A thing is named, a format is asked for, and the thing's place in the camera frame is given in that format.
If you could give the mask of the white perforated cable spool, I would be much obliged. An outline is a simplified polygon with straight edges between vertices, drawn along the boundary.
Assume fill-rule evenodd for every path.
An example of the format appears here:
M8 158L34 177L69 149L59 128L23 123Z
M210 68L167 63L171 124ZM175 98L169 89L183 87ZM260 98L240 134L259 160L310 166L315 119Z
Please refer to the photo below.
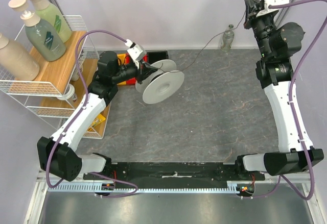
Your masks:
M135 84L136 90L143 95L146 104L156 104L166 100L184 82L184 73L177 70L173 60L160 60L151 65L159 70L145 79L142 84Z

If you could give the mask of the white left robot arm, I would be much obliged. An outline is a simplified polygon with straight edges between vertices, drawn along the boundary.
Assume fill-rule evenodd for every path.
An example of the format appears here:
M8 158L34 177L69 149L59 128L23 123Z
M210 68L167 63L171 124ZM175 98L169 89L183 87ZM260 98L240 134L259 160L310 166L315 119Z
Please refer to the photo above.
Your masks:
M119 62L113 51L100 54L98 70L86 93L73 114L51 137L41 137L37 142L40 167L45 170L48 186L54 187L50 175L60 180L72 181L81 173L94 172L101 180L108 179L112 167L107 158L100 154L78 156L76 149L94 119L110 104L118 92L118 84L135 78L139 83L157 69L143 60L146 51L133 47L128 50L132 59L127 65Z

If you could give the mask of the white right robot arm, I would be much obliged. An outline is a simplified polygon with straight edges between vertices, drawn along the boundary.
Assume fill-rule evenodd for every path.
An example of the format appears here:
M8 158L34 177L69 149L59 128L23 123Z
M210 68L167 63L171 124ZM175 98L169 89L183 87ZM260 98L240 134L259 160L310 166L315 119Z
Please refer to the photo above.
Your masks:
M324 159L324 153L322 149L314 147L305 133L296 99L296 87L290 86L294 75L290 58L301 50L305 32L295 22L277 28L274 17L278 10L263 13L264 0L244 1L244 28L253 30L262 56L256 63L255 72L273 111L278 133L278 152L238 156L234 174L238 179L245 180L253 171L267 172L272 176L306 171L309 167L300 135L304 138L313 166Z

